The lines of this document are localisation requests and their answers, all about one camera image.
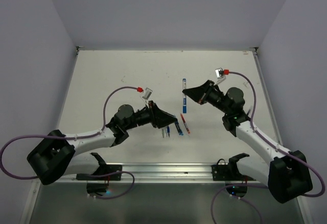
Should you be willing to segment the blue capped pen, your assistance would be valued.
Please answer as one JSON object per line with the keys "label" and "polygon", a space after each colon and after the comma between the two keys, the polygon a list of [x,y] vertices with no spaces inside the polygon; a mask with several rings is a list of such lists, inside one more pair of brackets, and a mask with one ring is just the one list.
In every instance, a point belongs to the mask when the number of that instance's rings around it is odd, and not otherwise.
{"label": "blue capped pen", "polygon": [[182,106],[182,112],[183,114],[187,113],[187,104],[186,104],[186,95],[183,93],[183,91],[186,89],[186,78],[182,79],[182,95],[183,95],[183,106]]}

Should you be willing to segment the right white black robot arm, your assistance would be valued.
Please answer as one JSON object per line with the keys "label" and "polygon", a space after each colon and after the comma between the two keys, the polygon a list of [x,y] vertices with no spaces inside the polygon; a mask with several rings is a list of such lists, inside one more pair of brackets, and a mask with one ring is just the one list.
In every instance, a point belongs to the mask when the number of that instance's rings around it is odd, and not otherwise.
{"label": "right white black robot arm", "polygon": [[249,176],[267,186],[272,196],[282,204],[313,189],[304,154],[292,152],[272,139],[259,136],[260,130],[251,124],[243,109],[245,100],[241,89],[232,87],[223,93],[218,85],[208,80],[182,92],[200,105],[209,103],[222,111],[225,129],[261,157],[257,161],[242,153],[230,158],[227,172],[232,179]]}

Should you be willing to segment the red pen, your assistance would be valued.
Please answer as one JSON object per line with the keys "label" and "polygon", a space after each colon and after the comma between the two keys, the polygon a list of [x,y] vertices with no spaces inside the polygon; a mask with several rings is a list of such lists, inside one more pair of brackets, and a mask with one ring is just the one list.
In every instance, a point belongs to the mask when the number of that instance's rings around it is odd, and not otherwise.
{"label": "red pen", "polygon": [[182,122],[183,122],[183,124],[184,124],[184,127],[185,127],[187,133],[190,134],[191,131],[190,131],[190,129],[189,129],[188,125],[187,125],[187,122],[186,122],[186,120],[185,120],[185,117],[184,117],[184,115],[183,115],[182,113],[180,113],[180,117],[181,117],[181,119],[182,119]]}

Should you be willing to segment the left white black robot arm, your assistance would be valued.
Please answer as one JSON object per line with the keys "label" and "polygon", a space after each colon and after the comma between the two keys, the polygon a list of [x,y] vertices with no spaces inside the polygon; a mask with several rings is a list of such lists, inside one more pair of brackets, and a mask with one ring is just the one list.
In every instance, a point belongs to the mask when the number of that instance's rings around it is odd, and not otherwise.
{"label": "left white black robot arm", "polygon": [[105,161],[94,153],[100,148],[114,147],[129,137],[129,130],[151,124],[163,129],[177,118],[161,110],[154,101],[135,111],[131,105],[118,108],[108,124],[99,131],[69,137],[60,130],[50,132],[27,156],[42,184],[49,185],[65,175],[91,175],[101,179],[106,175]]}

